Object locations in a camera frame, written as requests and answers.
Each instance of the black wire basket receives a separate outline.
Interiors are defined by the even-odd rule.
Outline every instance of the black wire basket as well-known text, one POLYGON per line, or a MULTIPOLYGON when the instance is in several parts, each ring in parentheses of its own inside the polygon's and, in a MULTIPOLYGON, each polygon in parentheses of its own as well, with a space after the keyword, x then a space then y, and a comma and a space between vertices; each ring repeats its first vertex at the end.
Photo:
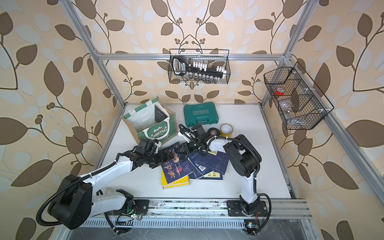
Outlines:
POLYGON ((208 84, 228 84, 229 50, 223 49, 170 49, 168 76, 169 82, 208 84))
POLYGON ((264 74, 265 86, 287 130, 311 130, 334 109, 312 78, 313 87, 304 82, 300 69, 296 63, 294 67, 280 67, 264 74), (329 106, 324 106, 314 91, 324 96, 329 106))

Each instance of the leaf wallpaper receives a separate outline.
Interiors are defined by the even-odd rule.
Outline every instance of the leaf wallpaper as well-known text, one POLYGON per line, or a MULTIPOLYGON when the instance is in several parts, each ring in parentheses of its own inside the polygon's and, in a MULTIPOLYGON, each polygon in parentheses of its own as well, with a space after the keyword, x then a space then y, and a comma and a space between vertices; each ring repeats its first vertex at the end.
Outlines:
POLYGON ((144 103, 156 96, 162 103, 259 103, 266 92, 263 74, 273 61, 230 61, 229 84, 169 82, 168 62, 109 61, 107 68, 126 102, 144 103))
POLYGON ((64 177, 92 170, 120 111, 57 3, 0 2, 3 239, 55 235, 36 224, 38 208, 64 177))
MULTIPOLYGON (((320 0, 292 55, 381 175, 383 11, 382 1, 320 0)), ((327 125, 286 130, 272 99, 265 109, 294 186, 324 240, 381 239, 384 209, 327 125)))
POLYGON ((283 53, 304 0, 73 0, 103 53, 283 53))

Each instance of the barcode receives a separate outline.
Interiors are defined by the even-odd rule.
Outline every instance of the barcode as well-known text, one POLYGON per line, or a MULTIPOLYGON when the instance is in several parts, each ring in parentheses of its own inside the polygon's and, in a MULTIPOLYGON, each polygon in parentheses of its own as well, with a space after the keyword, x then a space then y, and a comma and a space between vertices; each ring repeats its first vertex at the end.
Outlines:
POLYGON ((195 163, 195 165, 201 170, 201 171, 204 171, 206 169, 206 167, 203 167, 203 166, 200 166, 198 164, 195 163))

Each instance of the tape roll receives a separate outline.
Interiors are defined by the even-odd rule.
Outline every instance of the tape roll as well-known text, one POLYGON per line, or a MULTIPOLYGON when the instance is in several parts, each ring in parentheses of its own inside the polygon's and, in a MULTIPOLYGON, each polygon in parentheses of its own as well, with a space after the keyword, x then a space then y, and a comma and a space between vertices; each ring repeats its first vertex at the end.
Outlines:
POLYGON ((212 136, 220 136, 220 130, 215 127, 208 129, 207 133, 211 134, 212 136))
POLYGON ((220 127, 220 135, 222 137, 231 137, 233 133, 233 127, 227 123, 221 125, 220 127))

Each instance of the book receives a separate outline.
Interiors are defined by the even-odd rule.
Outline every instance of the book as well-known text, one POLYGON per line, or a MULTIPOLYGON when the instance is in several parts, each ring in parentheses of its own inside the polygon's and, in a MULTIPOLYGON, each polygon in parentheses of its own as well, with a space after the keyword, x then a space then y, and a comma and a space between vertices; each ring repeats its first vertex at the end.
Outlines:
POLYGON ((194 177, 194 179, 199 179, 199 178, 203 177, 205 174, 213 172, 212 169, 209 169, 209 168, 200 166, 198 164, 192 163, 189 158, 188 158, 188 161, 189 161, 189 163, 192 167, 192 170, 193 170, 193 174, 190 175, 191 178, 194 177))
POLYGON ((161 172, 161 185, 163 186, 164 189, 171 188, 171 187, 189 185, 189 177, 185 176, 185 177, 180 178, 179 180, 177 180, 171 184, 168 184, 166 177, 164 175, 164 172, 161 172))
POLYGON ((155 104, 155 121, 157 123, 169 117, 169 113, 161 105, 155 104))
MULTIPOLYGON (((195 180, 196 178, 193 176, 193 174, 189 175, 190 179, 193 179, 195 180)), ((220 174, 219 172, 210 172, 204 176, 202 176, 201 178, 197 179, 197 180, 223 180, 223 175, 220 174)))
POLYGON ((193 163, 210 168, 215 172, 225 174, 228 166, 229 158, 224 152, 209 151, 205 157, 199 154, 193 160, 193 163))
POLYGON ((171 184, 189 174, 193 173, 187 156, 179 152, 180 144, 177 142, 165 149, 173 155, 173 159, 161 165, 166 181, 171 184))

